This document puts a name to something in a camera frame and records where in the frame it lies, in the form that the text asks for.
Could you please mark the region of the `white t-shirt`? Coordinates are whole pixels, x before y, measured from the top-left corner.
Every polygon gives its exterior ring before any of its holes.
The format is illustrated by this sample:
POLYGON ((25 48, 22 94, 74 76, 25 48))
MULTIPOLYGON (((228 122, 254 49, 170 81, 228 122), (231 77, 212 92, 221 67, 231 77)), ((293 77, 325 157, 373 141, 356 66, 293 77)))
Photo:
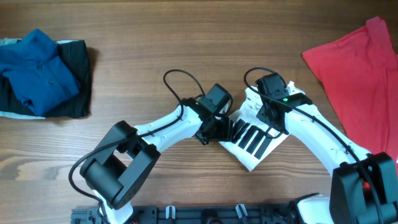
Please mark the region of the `white t-shirt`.
POLYGON ((232 153, 248 171, 252 171, 288 135, 278 136, 278 131, 270 128, 257 118, 262 106, 258 94, 246 88, 239 94, 241 106, 229 115, 233 121, 233 140, 220 144, 232 153))

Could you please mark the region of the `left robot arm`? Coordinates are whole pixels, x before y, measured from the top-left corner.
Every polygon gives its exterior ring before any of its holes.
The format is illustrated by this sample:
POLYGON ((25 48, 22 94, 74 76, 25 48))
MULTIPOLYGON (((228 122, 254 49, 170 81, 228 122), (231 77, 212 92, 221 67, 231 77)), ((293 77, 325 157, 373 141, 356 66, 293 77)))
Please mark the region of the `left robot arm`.
POLYGON ((130 218, 129 202, 169 147, 192 137, 203 145, 231 140, 233 123, 226 112, 232 102, 232 96, 215 84, 207 94, 179 100, 175 111, 151 123, 135 127, 116 123, 80 168, 99 201, 102 223, 125 223, 130 218))

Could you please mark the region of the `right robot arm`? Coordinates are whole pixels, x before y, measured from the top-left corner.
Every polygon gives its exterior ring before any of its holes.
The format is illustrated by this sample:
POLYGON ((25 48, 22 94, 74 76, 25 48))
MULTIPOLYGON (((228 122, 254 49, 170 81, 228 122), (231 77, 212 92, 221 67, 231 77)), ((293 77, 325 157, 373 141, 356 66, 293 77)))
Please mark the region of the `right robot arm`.
POLYGON ((258 118, 302 141, 332 177, 329 196, 296 203, 300 223, 397 222, 397 173, 388 154, 372 154, 348 139, 279 74, 256 80, 256 86, 263 102, 258 118))

